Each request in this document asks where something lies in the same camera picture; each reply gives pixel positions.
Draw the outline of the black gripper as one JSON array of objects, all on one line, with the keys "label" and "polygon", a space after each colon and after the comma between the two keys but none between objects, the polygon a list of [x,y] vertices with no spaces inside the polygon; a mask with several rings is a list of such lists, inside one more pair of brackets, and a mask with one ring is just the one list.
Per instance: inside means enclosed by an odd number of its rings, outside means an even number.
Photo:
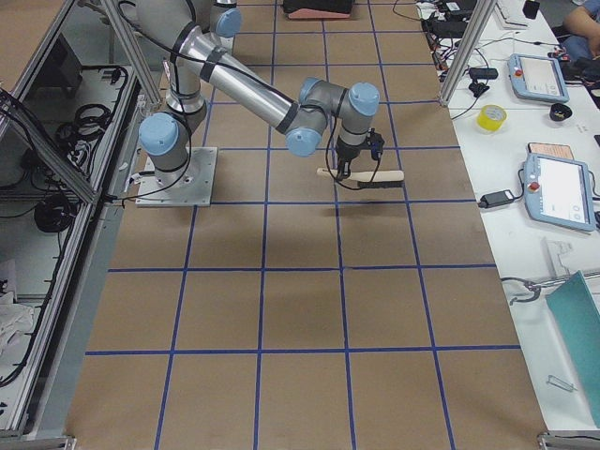
[{"label": "black gripper", "polygon": [[376,162],[375,171],[378,171],[383,157],[384,144],[383,136],[374,128],[362,135],[349,133],[343,128],[337,136],[335,146],[337,174],[351,174],[352,161],[358,158],[363,150],[370,152],[371,159]]}]

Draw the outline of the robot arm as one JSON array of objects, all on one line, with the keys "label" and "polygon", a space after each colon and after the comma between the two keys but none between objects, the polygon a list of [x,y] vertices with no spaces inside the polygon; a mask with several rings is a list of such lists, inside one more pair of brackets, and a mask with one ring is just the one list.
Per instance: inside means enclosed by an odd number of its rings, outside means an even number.
[{"label": "robot arm", "polygon": [[285,96],[212,39],[233,38],[240,31],[242,14],[236,2],[139,1],[135,15],[140,32],[191,76],[190,87],[172,82],[175,96],[196,97],[200,83],[209,83],[284,135],[288,149],[301,157],[315,152],[330,119],[337,119],[337,167],[330,174],[339,182],[352,178],[351,163],[362,151],[381,159],[384,140],[371,126],[379,90],[368,82],[346,88],[307,78],[298,100]]}]

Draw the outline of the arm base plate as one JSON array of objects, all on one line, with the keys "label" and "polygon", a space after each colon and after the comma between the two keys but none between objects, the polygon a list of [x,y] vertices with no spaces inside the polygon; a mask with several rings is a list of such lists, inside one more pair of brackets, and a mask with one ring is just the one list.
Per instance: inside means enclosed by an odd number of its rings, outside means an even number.
[{"label": "arm base plate", "polygon": [[207,207],[211,204],[212,188],[218,160],[216,147],[192,147],[191,161],[178,172],[156,171],[150,157],[144,170],[152,172],[139,184],[135,203],[139,207]]}]

